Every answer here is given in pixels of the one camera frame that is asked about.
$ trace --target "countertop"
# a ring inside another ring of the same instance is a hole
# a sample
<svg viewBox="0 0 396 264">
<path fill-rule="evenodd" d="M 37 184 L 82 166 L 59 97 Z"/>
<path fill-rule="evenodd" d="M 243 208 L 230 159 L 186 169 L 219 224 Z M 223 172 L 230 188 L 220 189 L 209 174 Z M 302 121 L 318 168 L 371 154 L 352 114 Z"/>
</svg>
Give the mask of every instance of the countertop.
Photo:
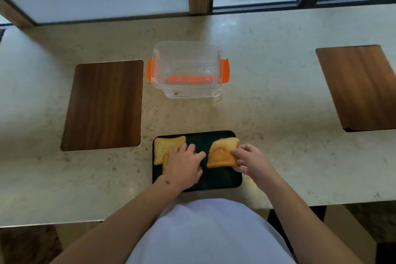
<svg viewBox="0 0 396 264">
<path fill-rule="evenodd" d="M 158 135 L 232 130 L 265 151 L 310 205 L 396 199 L 396 131 L 341 128 L 315 49 L 379 44 L 396 68 L 396 5 L 9 27 L 0 42 L 0 226 L 102 220 L 151 184 Z M 77 64 L 146 60 L 160 41 L 213 41 L 222 100 L 167 98 L 144 81 L 141 143 L 62 152 Z M 183 193 L 271 204 L 248 177 Z"/>
</svg>

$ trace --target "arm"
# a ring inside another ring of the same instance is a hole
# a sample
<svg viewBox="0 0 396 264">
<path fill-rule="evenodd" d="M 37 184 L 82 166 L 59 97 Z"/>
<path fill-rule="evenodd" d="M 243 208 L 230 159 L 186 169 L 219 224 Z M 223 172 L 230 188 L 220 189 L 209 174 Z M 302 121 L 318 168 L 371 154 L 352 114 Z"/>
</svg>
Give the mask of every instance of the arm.
<svg viewBox="0 0 396 264">
<path fill-rule="evenodd" d="M 199 166 L 206 154 L 194 155 L 195 145 L 184 143 L 170 154 L 166 174 L 88 232 L 51 264 L 123 264 L 141 237 L 181 191 L 201 177 Z"/>
<path fill-rule="evenodd" d="M 362 264 L 359 258 L 311 211 L 256 147 L 232 150 L 236 171 L 250 176 L 268 196 L 300 263 Z"/>
</svg>

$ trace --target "clear plastic box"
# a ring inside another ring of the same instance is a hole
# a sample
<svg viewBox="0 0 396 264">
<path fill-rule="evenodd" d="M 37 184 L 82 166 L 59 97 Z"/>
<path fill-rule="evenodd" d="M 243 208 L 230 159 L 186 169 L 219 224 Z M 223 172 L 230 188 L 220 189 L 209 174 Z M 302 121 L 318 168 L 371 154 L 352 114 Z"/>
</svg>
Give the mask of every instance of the clear plastic box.
<svg viewBox="0 0 396 264">
<path fill-rule="evenodd" d="M 230 65 L 217 44 L 167 41 L 155 45 L 146 75 L 169 98 L 217 97 L 229 80 Z"/>
</svg>

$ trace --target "person's left arm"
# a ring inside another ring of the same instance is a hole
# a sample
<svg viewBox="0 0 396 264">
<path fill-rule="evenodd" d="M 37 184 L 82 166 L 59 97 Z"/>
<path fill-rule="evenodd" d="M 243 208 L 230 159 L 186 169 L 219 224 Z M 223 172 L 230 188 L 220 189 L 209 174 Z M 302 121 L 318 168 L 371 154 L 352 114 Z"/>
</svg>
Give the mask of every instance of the person's left arm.
<svg viewBox="0 0 396 264">
<path fill-rule="evenodd" d="M 124 264 L 141 237 L 165 207 L 201 177 L 206 154 L 194 155 L 195 145 L 182 144 L 170 156 L 165 175 L 104 220 L 51 264 Z"/>
</svg>

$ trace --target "forearm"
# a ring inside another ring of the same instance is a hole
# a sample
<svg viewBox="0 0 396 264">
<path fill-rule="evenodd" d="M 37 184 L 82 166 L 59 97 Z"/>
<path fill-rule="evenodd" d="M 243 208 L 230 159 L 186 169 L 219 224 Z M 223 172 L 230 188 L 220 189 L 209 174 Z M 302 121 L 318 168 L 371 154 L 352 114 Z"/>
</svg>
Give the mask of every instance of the forearm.
<svg viewBox="0 0 396 264">
<path fill-rule="evenodd" d="M 264 184 L 300 263 L 361 263 L 278 173 L 268 177 Z"/>
<path fill-rule="evenodd" d="M 62 252 L 52 264 L 123 264 L 159 214 L 179 194 L 162 177 Z"/>
</svg>

